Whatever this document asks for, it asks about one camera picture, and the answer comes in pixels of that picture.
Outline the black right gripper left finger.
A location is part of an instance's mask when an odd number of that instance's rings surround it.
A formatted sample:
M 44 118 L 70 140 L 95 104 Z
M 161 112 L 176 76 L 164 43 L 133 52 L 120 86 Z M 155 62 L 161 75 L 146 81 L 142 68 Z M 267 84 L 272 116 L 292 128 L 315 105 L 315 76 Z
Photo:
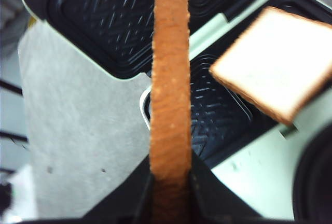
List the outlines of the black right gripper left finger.
M 128 178 L 84 216 L 23 223 L 151 223 L 153 176 L 145 157 Z

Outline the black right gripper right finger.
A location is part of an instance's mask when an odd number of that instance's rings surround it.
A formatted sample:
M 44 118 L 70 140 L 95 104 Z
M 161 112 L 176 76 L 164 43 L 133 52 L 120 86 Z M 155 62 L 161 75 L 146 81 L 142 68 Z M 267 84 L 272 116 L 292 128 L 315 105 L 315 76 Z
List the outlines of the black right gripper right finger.
M 295 223 L 262 217 L 221 183 L 193 152 L 190 171 L 191 223 Z

